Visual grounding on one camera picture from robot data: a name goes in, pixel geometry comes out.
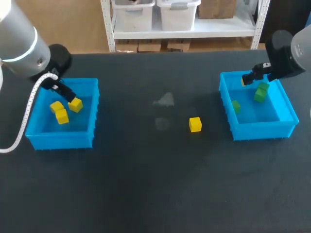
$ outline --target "black table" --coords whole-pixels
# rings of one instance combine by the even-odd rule
[[[75,55],[67,77],[99,79],[92,150],[0,155],[1,233],[311,230],[310,74],[282,84],[300,120],[283,140],[233,142],[219,88],[264,51]],[[12,144],[32,84],[4,73],[0,144]],[[189,133],[199,116],[201,133]]]

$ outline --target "yellow cube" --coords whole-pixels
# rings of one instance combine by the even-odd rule
[[[242,87],[245,87],[243,79],[241,79],[241,84],[242,84]]]
[[[202,123],[199,117],[194,117],[189,119],[189,127],[191,133],[200,132],[202,129]]]
[[[57,111],[59,111],[59,110],[64,109],[64,106],[62,105],[61,102],[56,101],[56,102],[54,102],[54,103],[52,103],[52,104],[50,105],[50,109],[51,109],[52,113],[55,113],[55,112],[57,112]]]
[[[68,115],[66,109],[58,110],[55,113],[56,119],[58,121],[58,124],[66,124],[69,122]]]
[[[80,99],[74,98],[73,101],[68,103],[68,107],[70,110],[74,111],[75,113],[78,113],[83,108],[83,104]]]

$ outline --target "cube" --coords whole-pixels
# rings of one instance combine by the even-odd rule
[[[75,97],[72,102],[68,103],[68,107],[70,110],[78,113],[83,108],[83,104],[80,99]]]
[[[55,113],[59,110],[64,109],[64,106],[62,105],[62,103],[60,101],[55,101],[54,103],[52,103],[50,105],[50,109],[51,109],[52,113]]]
[[[260,84],[258,85],[258,88],[261,88],[261,89],[263,89],[263,90],[268,91],[269,86],[270,86],[270,85],[267,84],[267,83],[260,83]]]
[[[199,117],[193,117],[189,119],[189,127],[191,133],[200,132],[202,129],[202,123]]]
[[[232,106],[235,113],[240,113],[241,111],[241,105],[236,100],[232,101]]]
[[[267,95],[267,91],[261,88],[258,88],[255,96],[254,96],[254,100],[260,103],[263,103],[265,97]]]
[[[56,116],[56,119],[58,121],[58,124],[62,125],[62,124],[69,123],[68,114],[67,114],[66,109],[58,110],[55,113],[55,116]]]
[[[241,85],[242,85],[242,87],[245,87],[245,84],[244,84],[243,78],[241,78]]]

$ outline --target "blue box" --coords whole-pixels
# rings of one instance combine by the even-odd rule
[[[263,80],[254,81],[245,87],[241,84],[243,74],[250,71],[227,72],[220,74],[220,94],[228,117],[234,140],[290,137],[298,117],[288,100],[279,80],[270,82],[268,94],[263,103],[254,100],[254,95]],[[240,113],[234,112],[232,101],[241,105]]]
[[[92,148],[99,100],[97,79],[63,79],[82,100],[75,113],[68,102],[50,90],[40,89],[26,130],[26,137],[36,150]],[[50,104],[60,101],[67,110],[69,123],[59,125]]]

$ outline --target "green block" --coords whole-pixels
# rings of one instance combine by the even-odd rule
[[[254,100],[262,103],[264,101],[264,98],[266,97],[266,95],[267,95],[266,90],[258,88],[256,93],[255,93]]]
[[[258,85],[258,88],[261,88],[261,89],[263,89],[263,90],[268,91],[269,86],[270,86],[270,85],[267,84],[267,83],[260,83],[260,84]]]
[[[232,101],[232,106],[235,113],[239,113],[241,111],[241,105],[236,100]]]

